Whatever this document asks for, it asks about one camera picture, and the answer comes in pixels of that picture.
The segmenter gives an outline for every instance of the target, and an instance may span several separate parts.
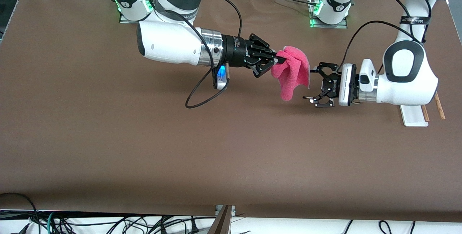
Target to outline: pink cloth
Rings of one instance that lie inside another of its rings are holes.
[[[310,63],[302,50],[288,45],[276,55],[286,58],[286,61],[271,67],[271,75],[279,80],[281,98],[284,101],[290,101],[295,87],[300,84],[308,87]]]

